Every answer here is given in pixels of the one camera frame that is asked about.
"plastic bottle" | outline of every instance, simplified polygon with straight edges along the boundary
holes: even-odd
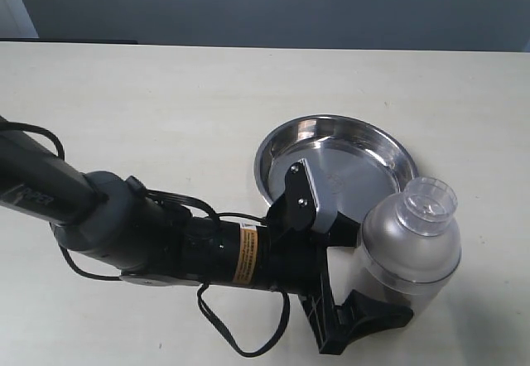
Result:
[[[419,177],[366,216],[354,252],[355,290],[421,312],[460,263],[457,200],[442,181]]]

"metal pan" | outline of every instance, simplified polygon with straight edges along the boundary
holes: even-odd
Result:
[[[326,174],[339,211],[359,222],[418,175],[407,150],[383,130],[342,116],[308,116],[276,128],[258,149],[254,177],[269,204],[283,193],[289,166],[302,158]]]

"orange warning label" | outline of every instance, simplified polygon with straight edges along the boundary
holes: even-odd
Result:
[[[235,268],[233,283],[248,285],[254,274],[258,258],[258,231],[255,227],[241,227],[238,266]]]

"gray wall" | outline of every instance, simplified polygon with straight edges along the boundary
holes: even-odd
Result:
[[[530,0],[23,0],[41,37],[520,51]]]

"white table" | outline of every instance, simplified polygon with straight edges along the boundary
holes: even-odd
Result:
[[[82,171],[262,214],[261,140],[288,119],[335,113],[390,132],[455,189],[463,261],[416,323],[325,357],[293,297],[285,336],[252,364],[529,364],[529,95],[524,54],[0,43],[0,114],[55,132]],[[7,209],[0,221],[0,364],[249,364],[200,314],[194,288],[77,277],[44,222]],[[334,258],[334,282],[346,262]],[[205,297],[245,349],[276,328],[278,295]]]

